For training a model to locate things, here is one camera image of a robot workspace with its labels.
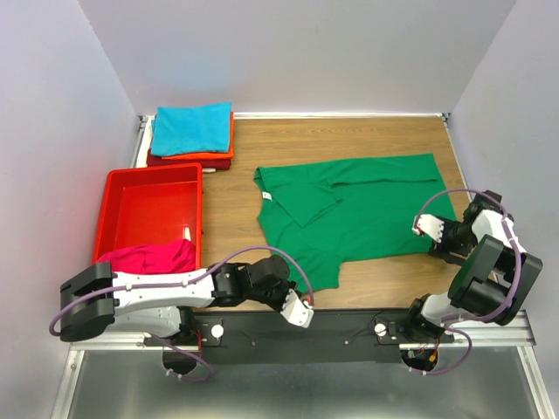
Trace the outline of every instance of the wooden table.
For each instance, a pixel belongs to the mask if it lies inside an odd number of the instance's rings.
[[[440,118],[236,120],[231,169],[204,175],[203,266],[241,247],[266,244],[256,219],[262,202],[252,181],[257,166],[422,153],[435,155],[447,188],[464,186]],[[451,199],[460,216],[466,194]],[[251,263],[268,255],[253,251],[233,260]],[[425,254],[347,262],[340,287],[318,291],[316,307],[407,307],[426,293],[445,292],[457,269]],[[263,306],[246,302],[235,309]]]

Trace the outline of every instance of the blue towel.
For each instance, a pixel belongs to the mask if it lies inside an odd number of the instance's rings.
[[[151,153],[164,157],[212,151],[226,153],[231,102],[201,107],[158,107]]]

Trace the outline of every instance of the green t-shirt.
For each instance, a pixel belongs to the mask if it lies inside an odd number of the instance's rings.
[[[289,253],[315,290],[338,286],[342,262],[426,252],[430,238],[415,236],[411,225],[425,201],[445,189],[433,155],[257,168],[254,181],[268,244]],[[454,218],[448,196],[429,212]],[[290,279],[306,291],[290,268]]]

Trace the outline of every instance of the gray wall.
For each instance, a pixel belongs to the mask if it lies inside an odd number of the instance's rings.
[[[493,188],[544,270],[526,307],[543,378],[559,409],[559,2],[520,0],[451,116],[468,184]]]
[[[448,112],[514,0],[79,0],[139,113]]]
[[[137,117],[75,0],[0,13],[0,416],[50,417],[68,346],[47,327],[91,257],[107,172]]]

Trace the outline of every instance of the red tray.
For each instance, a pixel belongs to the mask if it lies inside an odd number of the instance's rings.
[[[93,262],[109,251],[189,238],[202,263],[202,166],[125,168],[107,176]]]

